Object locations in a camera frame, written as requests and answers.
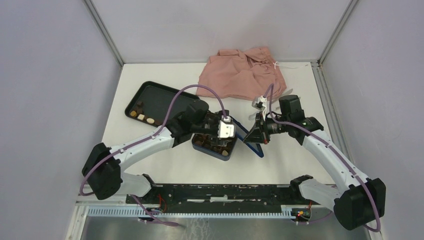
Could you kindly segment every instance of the black container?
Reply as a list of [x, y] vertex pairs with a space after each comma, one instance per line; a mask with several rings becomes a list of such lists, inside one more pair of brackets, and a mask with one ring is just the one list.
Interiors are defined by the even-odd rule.
[[[146, 81], [125, 108], [125, 115], [142, 123], [158, 127], [164, 122], [168, 107], [178, 91], [180, 90], [170, 86]], [[188, 105], [198, 99], [199, 97], [194, 94], [182, 92], [172, 107], [169, 119], [177, 113], [185, 111]]]
[[[230, 160], [231, 153], [233, 152], [234, 147], [236, 146], [237, 139], [240, 139], [243, 141], [246, 134], [249, 133], [249, 131], [242, 126], [241, 123], [236, 121], [233, 117], [232, 121], [235, 124], [235, 135], [227, 146], [212, 146], [211, 142], [208, 140], [208, 138], [205, 135], [202, 134], [194, 134], [193, 138], [191, 139], [191, 144], [193, 145], [193, 148], [195, 150], [198, 150], [202, 153], [205, 153], [207, 155], [210, 155], [212, 157], [215, 157], [217, 159], [228, 161]], [[246, 145], [260, 158], [264, 157], [264, 152], [262, 151], [261, 145], [257, 143], [246, 143]]]

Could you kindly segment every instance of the metal frame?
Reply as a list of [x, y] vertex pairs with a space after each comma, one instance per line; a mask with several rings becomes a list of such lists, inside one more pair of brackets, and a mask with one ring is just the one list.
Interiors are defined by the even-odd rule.
[[[317, 62], [317, 59], [286, 59], [286, 60], [279, 60], [275, 59], [279, 63], [310, 63], [310, 62]], [[125, 62], [125, 64], [205, 64], [207, 60], [204, 61], [132, 61], [132, 62]]]
[[320, 65], [323, 64], [323, 62], [326, 60], [327, 55], [329, 54], [330, 50], [334, 46], [334, 43], [336, 42], [337, 38], [339, 37], [340, 32], [345, 27], [346, 22], [348, 21], [349, 17], [351, 16], [353, 10], [357, 6], [358, 2], [360, 0], [350, 0], [349, 5], [347, 5], [346, 10], [344, 11], [343, 15], [341, 16], [340, 21], [338, 22], [337, 26], [335, 27], [334, 32], [332, 33], [327, 45], [324, 48], [324, 51], [322, 51], [321, 56], [318, 59], [318, 63]]
[[80, 240], [86, 224], [89, 206], [75, 206], [65, 240]]
[[[281, 206], [279, 213], [159, 213], [158, 218], [226, 218], [226, 219], [295, 219], [292, 208]], [[137, 205], [132, 206], [90, 206], [88, 217], [149, 218]]]
[[106, 40], [107, 45], [109, 46], [110, 50], [113, 53], [113, 56], [115, 57], [118, 64], [121, 66], [121, 68], [124, 66], [124, 60], [122, 59], [121, 54], [118, 51], [117, 46], [115, 45], [114, 41], [112, 40], [111, 35], [108, 32], [108, 29], [106, 28], [105, 24], [102, 21], [102, 18], [100, 18], [99, 13], [97, 12], [96, 7], [94, 6], [94, 3], [92, 0], [83, 0], [85, 6], [87, 7], [88, 12], [92, 16], [95, 24], [97, 25], [98, 29], [100, 30], [101, 34], [104, 37], [104, 40]]
[[342, 127], [340, 125], [340, 118], [338, 117], [336, 108], [333, 104], [323, 70], [318, 62], [311, 62], [311, 67], [313, 75], [315, 76], [316, 86], [318, 87], [319, 97], [321, 98], [322, 107], [324, 108], [325, 118], [327, 119], [328, 130], [332, 141], [351, 162], [355, 163], [346, 144]]

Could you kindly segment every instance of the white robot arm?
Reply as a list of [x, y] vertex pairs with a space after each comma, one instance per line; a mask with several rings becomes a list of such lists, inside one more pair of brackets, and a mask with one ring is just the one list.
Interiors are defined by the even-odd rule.
[[214, 145], [226, 146], [236, 132], [232, 119], [224, 117], [222, 111], [208, 112], [208, 104], [198, 100], [185, 112], [170, 119], [166, 126], [159, 126], [149, 134], [111, 147], [104, 143], [94, 146], [82, 175], [97, 199], [104, 200], [114, 194], [146, 195], [155, 185], [150, 177], [146, 174], [132, 175], [125, 170], [152, 154], [189, 141], [193, 134], [208, 135]]
[[[258, 97], [252, 104], [259, 110], [266, 105], [264, 97]], [[273, 115], [267, 117], [263, 111], [257, 113], [255, 124], [243, 141], [267, 144], [271, 140], [270, 135], [288, 133], [315, 156], [336, 185], [325, 185], [312, 176], [303, 175], [290, 182], [290, 187], [299, 197], [333, 211], [340, 224], [348, 230], [375, 220], [374, 209], [382, 217], [386, 199], [384, 183], [379, 178], [371, 180], [354, 166], [323, 131], [324, 127], [318, 120], [305, 117], [297, 95], [280, 97], [279, 105], [281, 114], [277, 119]]]

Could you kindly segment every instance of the white wall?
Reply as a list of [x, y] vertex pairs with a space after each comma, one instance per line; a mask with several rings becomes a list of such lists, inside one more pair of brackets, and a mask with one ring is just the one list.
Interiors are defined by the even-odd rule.
[[0, 239], [64, 238], [119, 73], [83, 1], [1, 1]]
[[350, 0], [92, 0], [127, 63], [206, 62], [219, 49], [269, 46], [316, 60]]
[[360, 1], [324, 62], [350, 151], [387, 187], [383, 233], [423, 239], [424, 1]]

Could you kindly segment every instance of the black motor joint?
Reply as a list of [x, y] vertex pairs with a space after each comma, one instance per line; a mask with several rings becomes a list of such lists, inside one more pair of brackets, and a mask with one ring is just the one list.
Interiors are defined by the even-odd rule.
[[[281, 115], [275, 117], [278, 122], [290, 122], [310, 132], [324, 130], [324, 127], [317, 119], [305, 117], [305, 112], [297, 95], [282, 96], [278, 99], [278, 102], [281, 109]], [[263, 119], [259, 112], [256, 114], [253, 127], [243, 139], [243, 142], [268, 144], [271, 140], [270, 135], [281, 133], [288, 133], [290, 137], [295, 138], [301, 145], [307, 135], [294, 126], [276, 123], [271, 117]]]
[[166, 124], [175, 138], [173, 147], [190, 140], [193, 134], [206, 135], [213, 146], [226, 146], [232, 139], [218, 138], [222, 117], [222, 110], [214, 113], [205, 101], [194, 101]]

